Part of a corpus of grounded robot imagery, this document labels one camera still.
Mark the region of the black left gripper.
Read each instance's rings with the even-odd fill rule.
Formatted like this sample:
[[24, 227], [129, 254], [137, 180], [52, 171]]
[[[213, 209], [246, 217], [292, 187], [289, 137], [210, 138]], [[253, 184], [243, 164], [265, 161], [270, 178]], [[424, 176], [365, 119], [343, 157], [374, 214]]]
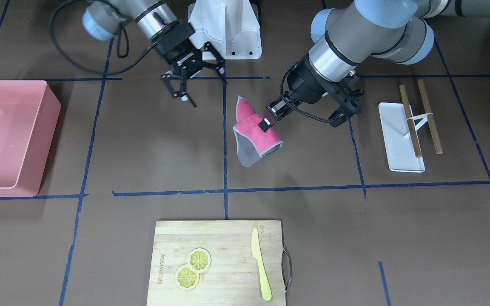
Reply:
[[288, 68], [287, 96], [278, 97], [266, 107], [259, 128], [263, 132], [267, 132], [291, 112], [299, 112], [298, 106], [300, 104], [317, 103], [326, 93], [338, 105], [338, 108], [329, 117], [330, 126], [336, 128], [362, 111], [359, 98], [364, 94], [364, 91], [352, 89], [352, 85], [358, 80], [359, 76], [355, 75], [348, 80], [327, 81], [315, 71], [309, 58], [303, 57]]

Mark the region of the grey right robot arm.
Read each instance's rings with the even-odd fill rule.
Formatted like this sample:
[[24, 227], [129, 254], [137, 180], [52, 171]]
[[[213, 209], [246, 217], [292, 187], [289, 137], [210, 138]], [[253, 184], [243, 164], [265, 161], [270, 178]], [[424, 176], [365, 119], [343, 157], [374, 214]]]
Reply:
[[194, 46], [190, 39], [196, 32], [192, 24], [177, 19], [163, 0], [95, 0], [82, 17], [84, 29], [101, 41], [115, 37], [131, 22], [140, 27], [169, 64], [161, 81], [174, 98], [193, 103], [187, 81], [203, 68], [214, 70], [226, 84], [224, 58], [209, 41], [200, 48]]

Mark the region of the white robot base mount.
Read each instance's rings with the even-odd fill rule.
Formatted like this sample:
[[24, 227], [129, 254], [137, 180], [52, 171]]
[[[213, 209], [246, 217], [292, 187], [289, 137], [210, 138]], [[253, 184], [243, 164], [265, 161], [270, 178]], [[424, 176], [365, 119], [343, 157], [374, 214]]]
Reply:
[[249, 0], [197, 0], [188, 6], [193, 45], [210, 42], [226, 60], [256, 60], [262, 46], [257, 5]]

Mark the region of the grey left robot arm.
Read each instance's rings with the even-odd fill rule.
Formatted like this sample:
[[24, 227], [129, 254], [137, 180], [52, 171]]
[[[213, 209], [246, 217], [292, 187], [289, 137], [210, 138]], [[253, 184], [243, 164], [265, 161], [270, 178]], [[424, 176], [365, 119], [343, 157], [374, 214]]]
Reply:
[[347, 8], [320, 11], [311, 24], [313, 47], [282, 78], [285, 91], [267, 106], [259, 128], [297, 112], [337, 127], [361, 112], [354, 72], [366, 58], [411, 65], [434, 44], [426, 19], [434, 16], [489, 17], [490, 0], [355, 0]]

